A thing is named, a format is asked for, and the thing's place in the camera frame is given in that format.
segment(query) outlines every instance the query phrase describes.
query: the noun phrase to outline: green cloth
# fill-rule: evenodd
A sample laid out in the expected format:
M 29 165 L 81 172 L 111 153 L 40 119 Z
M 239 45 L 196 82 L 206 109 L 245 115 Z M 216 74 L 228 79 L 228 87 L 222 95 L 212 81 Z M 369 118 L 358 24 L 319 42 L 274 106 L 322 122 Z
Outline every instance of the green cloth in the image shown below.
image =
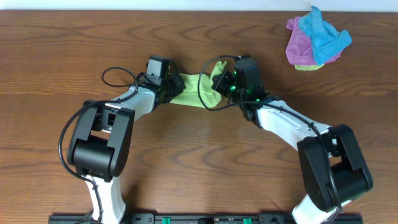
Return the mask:
M 319 68 L 322 68 L 325 64 L 322 65 L 294 65 L 294 68 L 300 71 L 315 71 Z
M 223 72 L 225 68 L 226 62 L 217 62 L 211 72 L 210 77 L 208 75 L 202 75 L 200 79 L 200 96 L 206 105 L 210 108 L 217 106 L 217 104 L 221 101 L 221 94 L 214 91 L 211 86 L 213 84 L 213 76 L 219 75 Z M 188 74 L 180 74 L 182 79 L 184 80 L 185 89 L 184 92 L 176 96 L 172 99 L 171 103 L 180 104 L 180 105 L 188 105 L 188 106 L 197 106 L 204 108 L 202 103 L 198 97 L 198 75 L 188 75 Z

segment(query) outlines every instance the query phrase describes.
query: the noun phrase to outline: brown tabletop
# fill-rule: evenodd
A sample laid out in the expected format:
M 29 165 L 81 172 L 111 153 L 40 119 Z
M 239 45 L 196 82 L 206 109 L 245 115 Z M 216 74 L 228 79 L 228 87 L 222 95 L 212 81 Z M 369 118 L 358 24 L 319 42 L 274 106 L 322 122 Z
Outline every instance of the brown tabletop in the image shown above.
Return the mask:
M 185 73 L 219 54 L 251 54 L 268 91 L 315 121 L 355 131 L 374 189 L 345 211 L 397 223 L 398 14 L 325 12 L 353 43 L 336 62 L 301 72 L 287 61 L 285 26 L 305 14 L 1 11 L 0 223 L 92 210 L 86 184 L 60 164 L 61 129 L 85 100 L 126 91 L 104 85 L 104 69 L 143 72 L 150 54 L 174 58 Z M 132 82 L 124 73 L 108 79 Z M 180 105 L 134 123 L 121 188 L 132 207 L 159 213 L 291 210 L 306 194 L 297 152 L 239 108 Z

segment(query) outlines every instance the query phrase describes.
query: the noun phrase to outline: pink cloth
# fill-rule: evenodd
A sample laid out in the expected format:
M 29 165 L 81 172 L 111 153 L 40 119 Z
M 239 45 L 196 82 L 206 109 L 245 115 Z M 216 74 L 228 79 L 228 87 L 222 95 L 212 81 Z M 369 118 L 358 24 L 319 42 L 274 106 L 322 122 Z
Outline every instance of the pink cloth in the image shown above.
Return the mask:
M 286 48 L 287 60 L 292 65 L 316 65 L 312 55 L 311 39 L 299 28 L 300 18 L 301 16 L 296 16 L 287 21 L 286 28 L 293 31 Z M 326 63 L 334 62 L 340 57 L 340 54 L 341 52 L 327 60 Z

